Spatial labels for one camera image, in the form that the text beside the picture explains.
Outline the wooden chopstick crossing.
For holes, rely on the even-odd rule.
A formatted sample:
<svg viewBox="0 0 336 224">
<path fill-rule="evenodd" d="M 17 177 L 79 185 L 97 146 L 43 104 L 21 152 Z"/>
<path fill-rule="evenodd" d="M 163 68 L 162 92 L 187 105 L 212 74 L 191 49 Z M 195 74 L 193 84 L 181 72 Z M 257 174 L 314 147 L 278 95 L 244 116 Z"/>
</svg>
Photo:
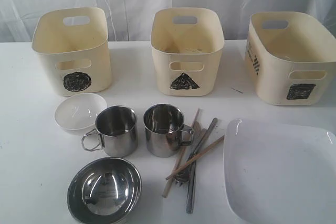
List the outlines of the wooden chopstick crossing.
<svg viewBox="0 0 336 224">
<path fill-rule="evenodd" d="M 202 156 L 204 156 L 207 152 L 209 152 L 210 150 L 214 149 L 218 144 L 220 144 L 221 142 L 224 141 L 225 135 L 221 136 L 219 139 L 217 139 L 216 141 L 214 141 L 212 144 L 210 144 L 209 146 L 207 146 L 205 149 L 203 149 L 201 152 L 199 152 L 198 154 L 196 154 L 194 157 L 192 157 L 189 161 L 187 161 L 185 164 L 183 164 L 182 166 L 180 166 L 178 169 L 176 169 L 174 172 L 172 172 L 168 177 L 166 177 L 166 180 L 169 180 L 170 178 L 174 177 L 176 174 L 178 174 L 179 172 L 185 170 L 187 167 L 189 167 L 194 161 L 198 160 L 199 158 L 201 158 Z"/>
</svg>

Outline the cream bin with triangle mark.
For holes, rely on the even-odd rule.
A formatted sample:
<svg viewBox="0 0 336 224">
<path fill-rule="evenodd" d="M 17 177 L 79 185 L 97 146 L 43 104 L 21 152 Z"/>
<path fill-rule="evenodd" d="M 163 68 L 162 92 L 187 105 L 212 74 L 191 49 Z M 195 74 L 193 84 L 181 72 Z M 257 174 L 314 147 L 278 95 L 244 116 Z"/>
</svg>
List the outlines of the cream bin with triangle mark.
<svg viewBox="0 0 336 224">
<path fill-rule="evenodd" d="M 221 21 L 210 9 L 178 7 L 158 11 L 151 31 L 158 89 L 175 96 L 209 94 L 224 43 Z"/>
</svg>

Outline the white square plate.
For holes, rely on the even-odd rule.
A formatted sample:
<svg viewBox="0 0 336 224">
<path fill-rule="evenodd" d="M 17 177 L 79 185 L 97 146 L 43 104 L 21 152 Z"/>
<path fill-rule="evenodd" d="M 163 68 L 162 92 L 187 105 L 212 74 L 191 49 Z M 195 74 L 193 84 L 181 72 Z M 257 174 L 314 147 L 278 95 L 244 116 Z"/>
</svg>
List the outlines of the white square plate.
<svg viewBox="0 0 336 224">
<path fill-rule="evenodd" d="M 246 223 L 335 223 L 335 135 L 235 119 L 224 139 L 232 212 Z"/>
</svg>

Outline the small white bowl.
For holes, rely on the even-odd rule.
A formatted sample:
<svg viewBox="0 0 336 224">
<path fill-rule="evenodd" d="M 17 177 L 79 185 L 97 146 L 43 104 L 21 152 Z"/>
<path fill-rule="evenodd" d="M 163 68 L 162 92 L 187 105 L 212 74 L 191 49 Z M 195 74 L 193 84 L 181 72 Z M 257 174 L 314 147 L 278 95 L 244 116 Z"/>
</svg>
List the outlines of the small white bowl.
<svg viewBox="0 0 336 224">
<path fill-rule="evenodd" d="M 84 135 L 95 128 L 97 116 L 106 108 L 106 100 L 98 94 L 76 94 L 57 106 L 54 119 L 65 132 L 72 135 Z"/>
</svg>

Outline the steel mug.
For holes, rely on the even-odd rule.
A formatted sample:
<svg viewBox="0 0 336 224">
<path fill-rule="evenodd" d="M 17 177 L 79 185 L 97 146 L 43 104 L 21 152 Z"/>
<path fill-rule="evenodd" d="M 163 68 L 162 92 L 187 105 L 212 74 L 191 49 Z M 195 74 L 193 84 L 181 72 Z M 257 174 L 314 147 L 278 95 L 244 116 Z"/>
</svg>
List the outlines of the steel mug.
<svg viewBox="0 0 336 224">
<path fill-rule="evenodd" d="M 137 115 L 127 106 L 115 105 L 100 112 L 95 128 L 81 139 L 82 148 L 88 152 L 103 150 L 111 157 L 126 157 L 138 147 Z M 98 136 L 98 145 L 86 148 L 84 140 L 89 135 Z"/>
<path fill-rule="evenodd" d="M 146 147 L 157 157 L 171 157 L 182 146 L 190 146 L 194 129 L 184 124 L 182 111 L 170 104 L 156 104 L 143 116 Z"/>
</svg>

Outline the cream bin with square mark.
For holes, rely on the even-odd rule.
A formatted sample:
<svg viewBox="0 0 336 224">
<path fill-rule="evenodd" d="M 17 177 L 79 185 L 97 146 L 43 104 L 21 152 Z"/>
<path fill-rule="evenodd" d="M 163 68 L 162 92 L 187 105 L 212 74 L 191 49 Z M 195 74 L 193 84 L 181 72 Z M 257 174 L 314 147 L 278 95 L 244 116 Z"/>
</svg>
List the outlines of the cream bin with square mark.
<svg viewBox="0 0 336 224">
<path fill-rule="evenodd" d="M 305 13 L 255 13 L 249 21 L 245 66 L 263 101 L 312 105 L 335 78 L 335 37 Z"/>
</svg>

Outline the cream bin with circle mark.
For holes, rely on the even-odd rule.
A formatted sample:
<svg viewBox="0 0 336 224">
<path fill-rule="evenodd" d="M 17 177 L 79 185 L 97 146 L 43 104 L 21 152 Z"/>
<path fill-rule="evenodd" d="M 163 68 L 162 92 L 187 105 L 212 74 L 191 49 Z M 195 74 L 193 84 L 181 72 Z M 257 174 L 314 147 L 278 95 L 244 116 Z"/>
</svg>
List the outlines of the cream bin with circle mark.
<svg viewBox="0 0 336 224">
<path fill-rule="evenodd" d="M 112 84 L 108 27 L 101 8 L 61 9 L 42 15 L 32 50 L 60 96 L 100 92 Z"/>
</svg>

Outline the stainless steel bowl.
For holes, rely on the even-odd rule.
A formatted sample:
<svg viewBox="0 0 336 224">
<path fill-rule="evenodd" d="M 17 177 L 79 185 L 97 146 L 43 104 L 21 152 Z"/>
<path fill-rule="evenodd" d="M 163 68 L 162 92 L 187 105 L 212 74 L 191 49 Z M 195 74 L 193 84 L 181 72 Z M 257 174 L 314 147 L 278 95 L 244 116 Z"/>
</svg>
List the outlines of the stainless steel bowl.
<svg viewBox="0 0 336 224">
<path fill-rule="evenodd" d="M 67 191 L 67 206 L 78 223 L 126 223 L 142 194 L 142 178 L 128 160 L 97 159 L 83 167 Z"/>
</svg>

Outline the wooden chopstick long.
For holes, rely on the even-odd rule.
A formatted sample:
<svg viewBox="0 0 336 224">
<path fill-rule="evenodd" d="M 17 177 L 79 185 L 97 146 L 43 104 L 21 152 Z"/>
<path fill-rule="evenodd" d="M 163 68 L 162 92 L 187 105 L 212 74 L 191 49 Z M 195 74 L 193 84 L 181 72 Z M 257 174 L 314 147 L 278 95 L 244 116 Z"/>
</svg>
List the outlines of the wooden chopstick long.
<svg viewBox="0 0 336 224">
<path fill-rule="evenodd" d="M 199 112 L 200 112 L 200 108 L 197 109 L 196 115 L 195 115 L 193 123 L 192 123 L 192 128 L 194 129 L 194 138 L 196 138 L 199 135 L 200 131 L 201 131 L 201 127 L 200 126 L 195 126 L 196 121 L 198 119 Z M 183 158 L 183 156 L 185 154 L 185 151 L 186 151 L 186 146 L 181 147 L 181 149 L 180 149 L 180 151 L 178 153 L 175 165 L 174 165 L 173 170 L 172 170 L 173 172 L 176 169 L 179 168 L 180 163 L 182 161 L 182 158 Z M 163 198 L 166 198 L 168 196 L 169 191 L 170 191 L 170 189 L 172 187 L 173 181 L 174 181 L 173 177 L 171 177 L 169 180 L 167 180 L 165 188 L 164 188 L 163 193 L 162 193 L 162 197 Z"/>
</svg>

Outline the steel table knife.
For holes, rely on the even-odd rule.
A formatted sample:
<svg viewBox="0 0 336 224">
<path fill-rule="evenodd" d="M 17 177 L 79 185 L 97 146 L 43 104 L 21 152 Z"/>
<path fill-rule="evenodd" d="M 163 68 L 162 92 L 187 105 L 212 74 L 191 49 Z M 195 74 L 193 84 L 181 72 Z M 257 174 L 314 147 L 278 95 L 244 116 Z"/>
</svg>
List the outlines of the steel table knife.
<svg viewBox="0 0 336 224">
<path fill-rule="evenodd" d="M 201 147 L 206 142 L 207 138 L 208 138 L 208 130 L 207 129 L 202 129 L 198 139 L 196 140 L 196 145 L 192 149 L 192 151 L 190 152 L 190 155 L 189 155 L 187 161 L 189 161 L 191 158 L 193 158 L 200 151 Z"/>
</svg>

